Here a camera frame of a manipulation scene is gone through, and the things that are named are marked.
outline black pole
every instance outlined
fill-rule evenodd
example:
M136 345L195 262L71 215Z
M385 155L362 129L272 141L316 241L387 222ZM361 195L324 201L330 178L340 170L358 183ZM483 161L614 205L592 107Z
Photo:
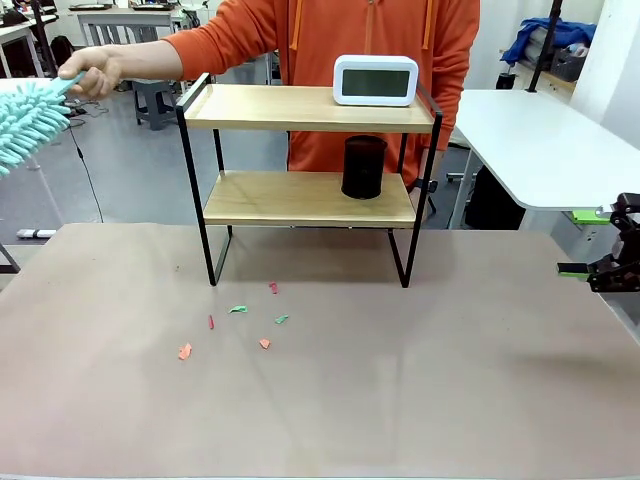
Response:
M51 53L51 47L47 41L47 35L44 33L44 23L42 23L42 17L40 16L40 1L31 0L31 9L33 10L33 18L36 20L36 31L38 32L38 42L40 42L40 49L42 50L42 56L47 64L47 70L52 78L55 78L58 74L56 68L56 62L53 60L53 54Z
M542 46L542 53L540 54L540 58L538 58L536 69L534 70L533 77L531 78L531 85L529 85L529 88L527 88L527 92L529 93L536 93L536 86L538 85L540 74L542 73L542 63L545 61L547 52L551 48L551 42L553 41L553 37L556 33L556 26L558 25L558 19L560 18L561 10L562 0L553 0L551 12L549 13L549 19L551 20L549 24L549 30L547 31L547 36L545 37L544 45Z

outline digital clock screen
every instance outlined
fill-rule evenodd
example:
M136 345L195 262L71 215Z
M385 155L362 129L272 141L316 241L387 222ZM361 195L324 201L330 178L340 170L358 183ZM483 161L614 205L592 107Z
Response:
M351 97L406 97L408 71L345 70L342 95Z

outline blue cloth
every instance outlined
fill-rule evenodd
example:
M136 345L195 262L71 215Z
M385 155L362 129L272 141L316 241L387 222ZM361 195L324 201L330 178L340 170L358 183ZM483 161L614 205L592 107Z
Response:
M511 65L524 56L524 50L529 42L529 36L538 27L548 29L551 24L550 18L529 18L522 22L522 29L518 32L516 41L512 47L504 52L501 60ZM563 22L558 19L553 45L558 48L565 48L574 43L584 43L591 46L593 36L596 34L597 25L576 22Z

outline paper scrap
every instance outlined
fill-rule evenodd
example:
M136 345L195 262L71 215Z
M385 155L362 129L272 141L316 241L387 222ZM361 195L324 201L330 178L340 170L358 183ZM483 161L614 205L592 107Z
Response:
M180 360L186 360L191 356L191 344L187 343L184 347L180 347L180 353L178 354L178 358Z

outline two-tier shelf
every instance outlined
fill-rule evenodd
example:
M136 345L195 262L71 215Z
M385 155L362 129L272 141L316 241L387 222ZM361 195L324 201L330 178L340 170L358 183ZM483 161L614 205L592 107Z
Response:
M409 286L428 182L414 210L402 181L407 138L410 133L431 133L425 178L431 177L442 112L422 88L406 108L337 105L330 87L288 87L212 84L202 75L177 105L189 182L211 285L216 285L229 249L233 225L341 227L386 229L403 287ZM211 128L220 174L204 209L189 141L188 128ZM341 190L341 173L227 171L222 159L219 129L282 130L353 133L401 133L397 173L385 173L382 193L356 200ZM214 268L207 225L226 225L227 237ZM413 229L406 269L402 265L394 229Z

